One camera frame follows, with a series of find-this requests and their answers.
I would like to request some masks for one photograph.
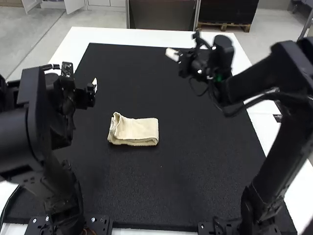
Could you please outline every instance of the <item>table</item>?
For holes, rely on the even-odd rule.
[[[209,43],[212,43],[214,37],[218,34],[228,36],[233,42],[235,48],[235,55],[232,64],[233,74],[238,74],[250,67],[251,63],[233,33],[202,32],[201,36]],[[70,61],[73,63],[75,71],[89,43],[191,48],[194,46],[191,35],[192,32],[187,31],[72,27],[49,63],[61,64],[62,61]],[[280,127],[280,124],[277,123],[273,117],[273,114],[279,114],[279,110],[272,101],[263,101],[262,103],[249,108],[247,112],[263,151],[265,155],[267,155]],[[287,208],[299,234],[304,231],[313,215],[312,179],[313,167],[307,160],[285,196]],[[16,185],[11,183],[0,183],[1,210],[15,188]],[[24,234],[26,227],[27,225],[4,224],[0,235],[22,235]],[[145,231],[130,229],[113,230],[114,235],[132,235],[134,233],[149,233],[151,235],[195,234],[172,231]]]

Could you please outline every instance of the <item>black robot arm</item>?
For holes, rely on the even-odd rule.
[[[313,149],[313,38],[277,43],[267,58],[235,76],[231,74],[234,49],[229,38],[218,35],[211,47],[199,32],[193,38],[195,48],[187,53],[167,51],[167,55],[179,63],[181,77],[207,84],[210,98],[226,117],[266,99],[280,102],[283,119],[279,133],[259,173],[243,192],[242,218],[232,220],[241,235],[277,234],[275,216]],[[209,47],[204,60],[199,56],[203,45]],[[225,109],[254,96],[257,97],[232,112]],[[221,226],[221,220],[215,218],[214,232],[236,234],[227,222]]]
[[[49,69],[60,67],[25,69],[15,82],[0,78],[0,180],[43,199],[51,234],[79,235],[84,228],[80,185],[52,150],[71,144],[75,109],[94,106],[96,85],[76,88],[72,63],[63,62],[60,76],[45,74]]]

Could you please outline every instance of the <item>rubber mat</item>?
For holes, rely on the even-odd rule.
[[[76,111],[72,145],[55,154],[71,163],[86,213],[106,214],[116,226],[196,231],[215,215],[240,216],[242,192],[265,156],[247,112],[225,118],[207,95],[194,94],[164,54],[161,47],[90,44],[75,81],[84,87],[98,79],[96,105]],[[158,118],[158,145],[108,143],[115,111]],[[7,220],[40,214],[42,202],[23,192]],[[296,233],[285,206],[277,224]]]

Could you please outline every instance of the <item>towel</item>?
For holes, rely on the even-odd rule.
[[[158,143],[156,118],[126,118],[115,112],[111,118],[108,141],[113,144],[152,146]]]

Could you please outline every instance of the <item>cable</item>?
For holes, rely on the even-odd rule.
[[[19,189],[20,189],[20,186],[18,185],[4,205],[4,208],[2,210],[1,217],[0,217],[0,233],[1,233],[2,226],[3,226],[3,220],[5,217],[6,209],[11,204],[12,198],[14,197],[14,195],[17,193]]]
[[[60,65],[58,65],[58,64],[42,65],[42,66],[40,66],[40,69],[43,70],[43,71],[59,70],[60,69]]]
[[[191,84],[191,79],[195,79],[194,77],[190,77],[188,82],[190,85],[190,88],[192,89],[192,91],[195,93],[196,96],[200,97],[203,96],[209,89],[209,85],[207,85],[207,87],[205,88],[205,90],[203,92],[201,92],[200,94],[196,92],[195,88],[193,87],[193,85]]]

